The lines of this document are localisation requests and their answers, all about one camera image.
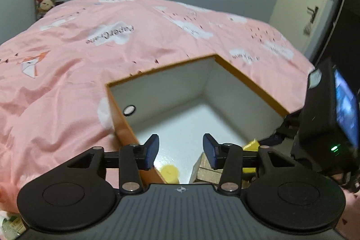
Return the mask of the orange cardboard box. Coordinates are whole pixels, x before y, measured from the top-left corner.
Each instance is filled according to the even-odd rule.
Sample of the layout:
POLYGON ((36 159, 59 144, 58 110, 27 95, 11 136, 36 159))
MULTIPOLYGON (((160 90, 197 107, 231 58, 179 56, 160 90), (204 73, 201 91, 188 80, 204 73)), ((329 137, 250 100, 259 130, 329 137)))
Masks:
POLYGON ((210 133, 219 143, 246 145, 272 134, 287 110, 249 77, 218 55, 140 72, 107 84, 110 112, 122 145, 160 140, 147 183, 162 181, 160 169, 178 168, 189 183, 210 133))

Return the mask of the yellow box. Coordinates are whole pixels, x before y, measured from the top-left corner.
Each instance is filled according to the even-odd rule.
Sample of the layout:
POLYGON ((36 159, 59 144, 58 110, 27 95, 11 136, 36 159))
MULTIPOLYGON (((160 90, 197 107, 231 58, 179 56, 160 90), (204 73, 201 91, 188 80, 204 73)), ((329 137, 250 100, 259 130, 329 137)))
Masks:
POLYGON ((257 153, 260 147, 259 142, 254 139, 250 141, 247 145, 242 147, 243 149, 243 173, 252 174, 256 172, 257 166, 257 153))

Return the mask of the beige block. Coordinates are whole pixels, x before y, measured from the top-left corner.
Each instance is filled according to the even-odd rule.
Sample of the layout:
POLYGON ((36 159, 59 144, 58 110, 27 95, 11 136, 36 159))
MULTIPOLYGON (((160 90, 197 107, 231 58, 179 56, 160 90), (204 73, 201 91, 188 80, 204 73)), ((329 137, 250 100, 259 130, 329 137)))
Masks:
POLYGON ((218 185, 223 170, 214 170, 203 152, 193 166, 189 183, 211 183, 218 185))

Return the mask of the yellow round object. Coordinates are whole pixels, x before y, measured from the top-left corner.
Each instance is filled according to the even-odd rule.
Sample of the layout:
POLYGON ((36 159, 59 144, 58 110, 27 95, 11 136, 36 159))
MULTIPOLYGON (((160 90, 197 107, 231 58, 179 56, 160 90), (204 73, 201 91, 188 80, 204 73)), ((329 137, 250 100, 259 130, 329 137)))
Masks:
POLYGON ((179 170, 172 164, 162 166, 160 174, 167 184, 179 184, 179 170))

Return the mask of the pink bed quilt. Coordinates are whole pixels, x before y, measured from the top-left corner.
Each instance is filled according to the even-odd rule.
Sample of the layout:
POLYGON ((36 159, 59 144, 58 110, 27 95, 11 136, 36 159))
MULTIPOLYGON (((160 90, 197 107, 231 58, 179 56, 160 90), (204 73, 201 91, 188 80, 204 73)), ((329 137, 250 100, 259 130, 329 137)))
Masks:
POLYGON ((1 210, 29 181, 94 145, 112 150, 105 85, 217 54, 284 109, 313 65, 265 22, 166 0, 74 0, 1 45, 1 210))

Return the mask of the green printed packet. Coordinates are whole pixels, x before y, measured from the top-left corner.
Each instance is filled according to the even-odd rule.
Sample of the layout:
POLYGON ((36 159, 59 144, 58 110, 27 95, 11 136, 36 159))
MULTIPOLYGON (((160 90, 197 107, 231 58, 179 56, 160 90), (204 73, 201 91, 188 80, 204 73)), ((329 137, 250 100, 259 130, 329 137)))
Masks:
POLYGON ((1 211, 0 229, 2 240, 18 239, 26 231, 20 215, 6 211, 1 211))

